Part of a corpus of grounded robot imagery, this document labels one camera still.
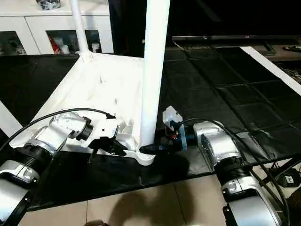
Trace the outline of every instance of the white tube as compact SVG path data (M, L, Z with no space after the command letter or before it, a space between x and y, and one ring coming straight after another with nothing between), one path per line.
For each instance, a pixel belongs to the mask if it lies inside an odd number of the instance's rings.
M22 125L1 101L0 115L0 129L6 134L6 136L11 137L15 132L22 128Z
M154 142L170 0L147 0L140 146Z
M75 23L77 40L79 42L79 51L85 53L89 51L85 30L81 20L81 14L79 10L79 0L70 0L72 16Z

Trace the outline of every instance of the glass cabinet door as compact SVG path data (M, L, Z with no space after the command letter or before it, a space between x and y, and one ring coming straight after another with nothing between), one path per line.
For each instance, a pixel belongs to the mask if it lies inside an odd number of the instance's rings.
M79 51L75 30L46 31L55 54L68 54ZM101 53L98 30L85 30L89 50Z
M26 51L17 36L13 32L0 32L0 56L26 55Z
M25 18L0 16L0 56L25 54L40 54Z

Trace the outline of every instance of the white pole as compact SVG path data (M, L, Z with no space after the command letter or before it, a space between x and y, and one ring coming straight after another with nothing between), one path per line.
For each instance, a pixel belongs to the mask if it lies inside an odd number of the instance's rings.
M147 0L140 146L154 142L170 0Z
M86 34L81 20L81 14L79 10L79 0L70 0L72 15L76 28L76 35L79 42L79 50L81 53L90 52L87 44Z

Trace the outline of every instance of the black television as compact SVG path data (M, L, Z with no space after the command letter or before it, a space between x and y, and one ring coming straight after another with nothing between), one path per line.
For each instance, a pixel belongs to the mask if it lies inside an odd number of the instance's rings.
M172 0L172 40L290 39L301 37L301 1Z

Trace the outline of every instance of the black cable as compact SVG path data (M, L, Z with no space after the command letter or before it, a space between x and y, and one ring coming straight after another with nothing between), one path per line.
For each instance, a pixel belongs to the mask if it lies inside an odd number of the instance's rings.
M282 211L285 210L285 207L282 204L282 202L278 199L278 197L275 195L275 193L266 185L266 183L253 171L253 169L250 172L256 178L256 180L258 180L259 184L261 186L263 186L267 190L267 192L272 196L272 198L276 201L276 203L281 208L281 210Z
M28 129L30 126L36 124L37 122L39 121L42 121L46 118L50 118L52 116L55 116L55 115L58 115L58 114L62 114L62 113L66 113L66 112L74 112L74 111L90 111L90 112L98 112L98 113L101 113L101 114L105 114L107 119L112 119L112 118L115 118L115 116L109 114L109 113L106 113L104 111L101 111L101 110L97 110L97 109L93 109L93 108L70 108L70 109L66 109L66 110L61 110L61 111L58 111L58 112L53 112L51 114L47 114L43 117L40 117L36 120L33 120L31 123L29 123L28 125L24 126L23 128L19 129L16 133L14 133L6 142L4 142L4 144L0 147L0 152L2 151L2 149L8 145L16 136L18 136L20 133L22 133L24 130Z
M290 210L289 210L289 207L288 207L288 203L287 203L287 200L279 186L279 184L277 183L276 179L271 175L271 173L269 172L269 170L261 163L261 161L259 160L259 158L256 156L256 153L253 152L253 150L243 141L242 138L240 138L236 133L234 133L232 130L224 127L223 125L221 125L220 123L216 122L216 121L213 121L213 120L208 120L206 118L190 118L190 119L186 119L186 120L183 120L182 122L179 122L178 125L182 125L184 123L187 123L189 121L195 121L195 120L202 120L202 121L209 121L217 126L219 126L221 129L223 129L230 137L232 137L234 140L238 140L244 147L245 149L249 152L249 154L256 160L256 162L260 165L260 167L263 169L263 171L267 174L267 176L270 178L271 182L274 184L275 188L277 189L279 195L280 195L280 198L282 200L282 203L285 207L285 216L287 218L287 225L290 226ZM242 157L246 160L246 157L245 155L241 152L241 155ZM269 192L271 191L270 189L267 189L267 186L264 186L265 189ZM271 191L270 195L274 198L276 197L276 195ZM277 198L275 199L275 201L278 203L280 202L280 200Z
M277 167L277 166L276 166L276 162L273 162L273 164L272 164L272 166L271 166L271 169L273 169L274 166Z

